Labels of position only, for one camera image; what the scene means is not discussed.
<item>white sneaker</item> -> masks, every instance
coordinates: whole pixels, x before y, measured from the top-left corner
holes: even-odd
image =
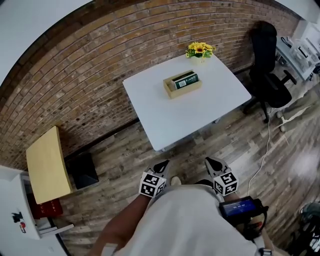
[[[286,132],[286,127],[284,125],[281,125],[280,126],[280,131],[285,133]]]
[[[181,180],[179,179],[178,176],[174,176],[172,177],[171,181],[170,181],[170,185],[171,186],[176,186],[176,185],[181,185]]]
[[[282,114],[282,111],[278,111],[277,113],[275,113],[275,116],[280,119],[280,118],[282,118],[284,115]]]

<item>barcode label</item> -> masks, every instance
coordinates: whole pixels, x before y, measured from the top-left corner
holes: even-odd
[[[184,87],[186,84],[187,84],[186,81],[181,81],[181,82],[179,82],[179,86],[180,86],[180,87]]]

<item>white t-shirt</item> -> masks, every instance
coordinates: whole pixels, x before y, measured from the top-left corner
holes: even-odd
[[[146,211],[116,256],[254,256],[257,247],[220,214],[205,185],[170,187]]]

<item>white cable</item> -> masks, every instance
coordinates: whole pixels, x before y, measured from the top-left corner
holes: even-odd
[[[266,142],[266,151],[265,151],[265,154],[262,158],[262,161],[261,161],[261,165],[260,165],[260,168],[259,170],[256,171],[256,173],[252,176],[252,178],[249,180],[249,185],[248,185],[248,192],[247,192],[247,197],[249,196],[249,192],[250,192],[250,183],[251,181],[256,177],[256,175],[260,172],[260,170],[262,169],[262,166],[264,165],[264,160],[265,160],[265,157],[266,155],[268,154],[268,145],[269,145],[269,141],[270,141],[270,138],[271,138],[271,134],[270,134],[270,120],[271,120],[271,117],[270,115],[272,114],[273,111],[275,111],[276,108],[273,110],[273,108],[271,108],[270,110],[270,113],[269,113],[269,121],[268,121],[268,133],[269,133],[269,138],[268,138],[268,141]]]

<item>black office chair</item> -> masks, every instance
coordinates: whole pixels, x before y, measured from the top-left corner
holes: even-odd
[[[270,73],[276,65],[277,44],[277,30],[272,24],[260,21],[258,27],[250,32],[250,37],[255,60],[249,73],[252,85],[247,90],[255,98],[244,108],[243,113],[248,113],[253,105],[260,102],[266,117],[264,122],[268,123],[266,103],[272,108],[280,108],[289,103],[292,97],[285,83],[291,80],[296,85],[297,81],[287,70],[284,70],[286,76],[282,80]]]

